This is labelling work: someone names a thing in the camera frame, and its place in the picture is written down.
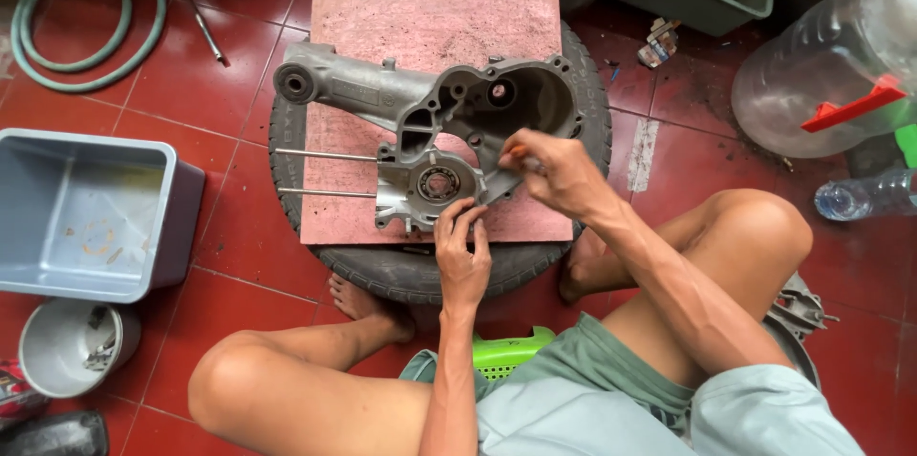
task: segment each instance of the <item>green hose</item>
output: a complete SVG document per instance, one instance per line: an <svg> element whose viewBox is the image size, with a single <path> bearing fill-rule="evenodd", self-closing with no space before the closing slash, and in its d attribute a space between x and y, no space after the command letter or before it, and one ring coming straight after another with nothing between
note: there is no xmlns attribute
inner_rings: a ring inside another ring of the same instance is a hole
<svg viewBox="0 0 917 456"><path fill-rule="evenodd" d="M32 13L35 11L35 5L38 3L39 0L19 0L16 4L16 9L13 12L13 24L10 36L12 38L13 58L16 59L19 68L33 80L45 87L63 93L87 93L124 78L142 63L147 55L153 50L153 47L156 46L156 42L159 40L160 34L162 33L162 26L165 24L166 20L166 0L156 0L156 18L153 20L153 26L149 31L149 35L143 42L143 45L140 46L140 49L137 50L137 53L134 53L124 65L101 78L85 84L62 84L60 82L54 82L35 71L32 66L29 65L29 59L27 59L26 54L28 53L29 57L36 64L55 72L76 73L88 70L107 59L117 47L120 46L125 35L128 33L132 4L130 0L121 0L121 18L118 20L115 33L112 34L111 39L108 40L101 50L77 63L58 64L52 63L42 57L32 43Z"/></svg>

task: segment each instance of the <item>shorts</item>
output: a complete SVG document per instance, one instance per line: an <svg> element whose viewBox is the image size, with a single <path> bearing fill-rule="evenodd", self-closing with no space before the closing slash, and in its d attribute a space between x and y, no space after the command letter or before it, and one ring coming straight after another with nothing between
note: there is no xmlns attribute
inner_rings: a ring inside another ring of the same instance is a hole
<svg viewBox="0 0 917 456"><path fill-rule="evenodd" d="M399 378L433 382L436 368L437 355L421 350L408 361ZM503 379L488 381L475 371L476 399L480 402L508 382L548 377L562 377L596 390L624 392L678 434L686 426L685 412L694 396L694 390L671 382L641 360L599 320L580 313L575 326L560 333Z"/></svg>

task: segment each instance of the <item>tire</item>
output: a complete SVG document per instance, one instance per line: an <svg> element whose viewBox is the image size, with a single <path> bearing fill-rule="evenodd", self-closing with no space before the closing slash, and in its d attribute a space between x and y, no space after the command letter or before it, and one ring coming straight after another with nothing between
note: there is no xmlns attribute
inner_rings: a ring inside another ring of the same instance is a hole
<svg viewBox="0 0 917 456"><path fill-rule="evenodd" d="M586 111L579 138L602 174L607 175L612 133L605 89L589 53L563 22L561 36L563 55L574 69L579 108ZM304 149L305 109L279 95L274 98L269 148L271 174L277 187L304 187L303 158L277 155L273 151ZM278 193L278 196L283 212L299 232L302 198L294 194ZM581 231L582 226L574 222L573 239ZM501 295L531 281L567 253L570 245L570 242L493 244L490 247L493 265L485 297ZM309 250L333 272L379 297L410 304L442 304L434 246L411 245L411 248L428 253L405 251L402 245L315 246Z"/></svg>

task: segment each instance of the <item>red plastic handle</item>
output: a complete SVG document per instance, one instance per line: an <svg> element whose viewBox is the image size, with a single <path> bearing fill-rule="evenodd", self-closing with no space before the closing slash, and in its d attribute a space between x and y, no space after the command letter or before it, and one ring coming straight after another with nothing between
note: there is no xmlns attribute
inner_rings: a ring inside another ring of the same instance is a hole
<svg viewBox="0 0 917 456"><path fill-rule="evenodd" d="M872 112L881 106L886 106L891 102L896 102L907 96L898 90L898 79L884 74L878 77L876 86L868 95L858 98L845 106L836 106L828 102L822 102L815 108L815 116L802 124L802 128L807 132L817 132L828 127L833 127L838 123L843 123L854 117L863 116L867 112Z"/></svg>

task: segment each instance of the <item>man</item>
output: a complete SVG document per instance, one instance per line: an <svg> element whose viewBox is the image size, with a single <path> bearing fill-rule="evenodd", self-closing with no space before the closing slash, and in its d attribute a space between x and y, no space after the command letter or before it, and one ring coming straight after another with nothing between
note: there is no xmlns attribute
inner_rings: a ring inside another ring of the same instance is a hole
<svg viewBox="0 0 917 456"><path fill-rule="evenodd" d="M525 169L509 153L516 146L543 170ZM472 204L458 202L434 227L443 309L432 384L346 373L413 327L335 276L335 303L354 321L222 340L189 382L194 419L284 456L862 454L760 325L809 253L811 232L792 205L767 192L719 192L654 232L577 140L523 129L501 165L589 227L570 254L565 300L635 284L640 293L601 321L581 316L509 377L480 382L471 331L490 274L486 207L462 213ZM407 377L433 364L419 354ZM689 404L693 450L676 436Z"/></svg>

